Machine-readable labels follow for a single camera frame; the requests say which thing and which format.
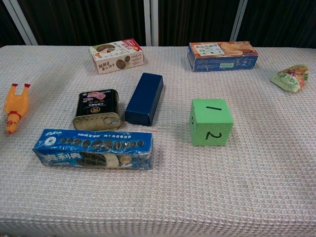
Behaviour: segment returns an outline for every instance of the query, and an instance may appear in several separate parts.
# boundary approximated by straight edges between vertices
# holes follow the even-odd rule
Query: rubber chicken toy
[[[24,90],[21,95],[15,94],[17,85],[18,84],[15,83],[12,84],[4,104],[4,111],[8,115],[8,122],[5,128],[8,134],[12,134],[16,131],[19,120],[28,110],[30,84],[24,84]]]

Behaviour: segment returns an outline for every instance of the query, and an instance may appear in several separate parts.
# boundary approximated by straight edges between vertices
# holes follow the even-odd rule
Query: green dice
[[[189,125],[194,146],[225,145],[232,131],[233,123],[225,100],[192,100]]]

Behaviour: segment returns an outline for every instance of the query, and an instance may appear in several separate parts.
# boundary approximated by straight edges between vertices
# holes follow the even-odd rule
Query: blue box
[[[193,72],[253,69],[258,52],[247,41],[190,43],[188,60]]]
[[[125,121],[151,126],[162,88],[162,76],[143,73],[126,108]]]
[[[45,129],[33,151],[45,166],[153,168],[151,133]]]

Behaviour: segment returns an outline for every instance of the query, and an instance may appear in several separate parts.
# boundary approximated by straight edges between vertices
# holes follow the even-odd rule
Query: green plastic packet
[[[278,72],[271,77],[271,81],[283,90],[297,92],[305,86],[308,77],[308,66],[299,64]]]

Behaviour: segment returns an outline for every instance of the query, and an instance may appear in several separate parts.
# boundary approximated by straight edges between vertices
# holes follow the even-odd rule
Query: cardboard box
[[[188,60],[193,72],[253,69],[258,52],[247,41],[190,43]]]
[[[45,166],[153,168],[153,135],[45,129],[33,151]]]
[[[89,51],[99,74],[144,64],[143,51],[134,39],[91,46]]]
[[[132,124],[153,124],[163,88],[161,75],[143,73],[125,111],[125,120]]]

